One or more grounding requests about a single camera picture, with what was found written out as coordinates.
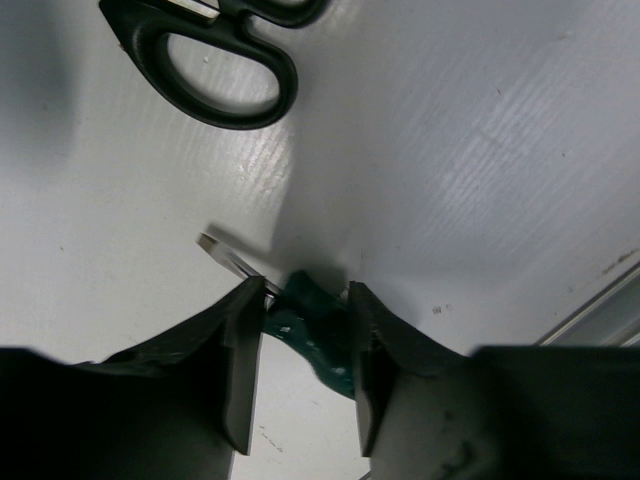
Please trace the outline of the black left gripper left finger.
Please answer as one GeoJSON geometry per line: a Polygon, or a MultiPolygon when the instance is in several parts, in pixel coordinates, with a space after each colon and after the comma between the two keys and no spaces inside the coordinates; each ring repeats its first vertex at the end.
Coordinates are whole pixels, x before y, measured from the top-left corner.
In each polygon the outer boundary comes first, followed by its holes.
{"type": "Polygon", "coordinates": [[[264,281],[99,362],[1,351],[5,479],[226,479],[251,436],[264,281]]]}

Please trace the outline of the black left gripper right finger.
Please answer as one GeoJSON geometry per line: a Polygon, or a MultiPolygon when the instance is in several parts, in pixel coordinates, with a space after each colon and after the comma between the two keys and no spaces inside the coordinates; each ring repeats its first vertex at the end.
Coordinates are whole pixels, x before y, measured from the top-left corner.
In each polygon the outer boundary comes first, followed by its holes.
{"type": "Polygon", "coordinates": [[[376,479],[635,479],[639,353],[484,346],[460,355],[351,284],[362,454],[376,479]]]}

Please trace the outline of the stubby green handled screwdriver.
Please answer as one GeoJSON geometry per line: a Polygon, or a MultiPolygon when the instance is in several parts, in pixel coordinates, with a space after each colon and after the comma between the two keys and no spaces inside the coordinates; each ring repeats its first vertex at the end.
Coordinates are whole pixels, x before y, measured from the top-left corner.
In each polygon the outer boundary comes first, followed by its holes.
{"type": "Polygon", "coordinates": [[[269,280],[265,286],[263,332],[302,356],[327,388],[354,399],[346,302],[304,270],[292,273],[282,288],[269,280]]]}

